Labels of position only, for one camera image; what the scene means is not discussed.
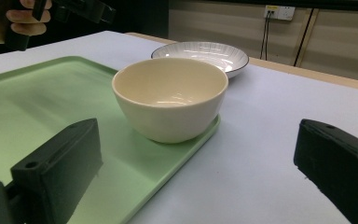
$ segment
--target electrical outlet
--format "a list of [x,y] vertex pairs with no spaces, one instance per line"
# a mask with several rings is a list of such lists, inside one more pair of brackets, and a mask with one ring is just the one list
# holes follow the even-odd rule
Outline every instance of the electrical outlet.
[[266,10],[264,11],[264,18],[267,17],[267,15],[270,14],[270,18],[271,19],[278,19],[278,12],[279,12],[279,7],[278,6],[266,6]]
[[295,15],[295,7],[280,7],[267,5],[264,10],[264,18],[270,13],[270,18],[275,20],[290,21]]
[[290,21],[295,15],[295,7],[280,7],[278,11],[278,20]]

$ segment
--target tray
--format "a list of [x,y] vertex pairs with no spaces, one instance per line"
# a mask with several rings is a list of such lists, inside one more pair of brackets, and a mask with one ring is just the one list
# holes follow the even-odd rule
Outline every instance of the tray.
[[65,57],[0,74],[0,181],[71,123],[97,118],[104,165],[69,223],[124,223],[214,134],[217,117],[181,144],[150,141],[124,118],[111,89],[117,70]]

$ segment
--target hand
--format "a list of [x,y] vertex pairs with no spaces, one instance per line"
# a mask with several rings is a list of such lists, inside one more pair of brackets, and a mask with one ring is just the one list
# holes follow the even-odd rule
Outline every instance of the hand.
[[[21,4],[29,9],[34,8],[34,0],[20,0]],[[7,18],[13,22],[10,28],[21,35],[42,35],[46,32],[46,25],[44,22],[50,21],[50,13],[48,10],[51,8],[51,0],[46,3],[45,11],[43,12],[42,19],[37,21],[32,16],[32,10],[9,10]]]
[[14,32],[22,35],[42,35],[46,32],[46,25],[44,22],[50,20],[48,10],[52,5],[51,0],[48,0],[46,3],[46,9],[43,12],[41,21],[37,21],[32,16],[34,0],[15,0],[20,1],[24,7],[28,8],[24,10],[10,9],[10,3],[12,1],[13,0],[0,0],[0,44],[3,44],[5,41],[5,33],[9,21],[13,22],[10,28]]

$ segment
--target wall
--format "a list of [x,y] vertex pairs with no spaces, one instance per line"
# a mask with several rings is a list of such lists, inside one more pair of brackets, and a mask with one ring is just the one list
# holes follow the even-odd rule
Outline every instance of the wall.
[[[259,5],[171,0],[169,39],[225,43],[259,58],[264,10]],[[294,64],[308,12],[296,8],[292,21],[270,21],[269,61]],[[358,79],[358,12],[320,10],[309,35],[299,66]]]

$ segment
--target table surface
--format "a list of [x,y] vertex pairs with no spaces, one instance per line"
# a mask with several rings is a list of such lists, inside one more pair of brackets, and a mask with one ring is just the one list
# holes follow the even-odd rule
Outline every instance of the table surface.
[[[1,54],[0,73],[69,55],[121,69],[163,45],[102,32]],[[293,156],[302,119],[358,137],[358,81],[251,59],[230,79],[220,116],[216,134],[130,223],[349,223]]]

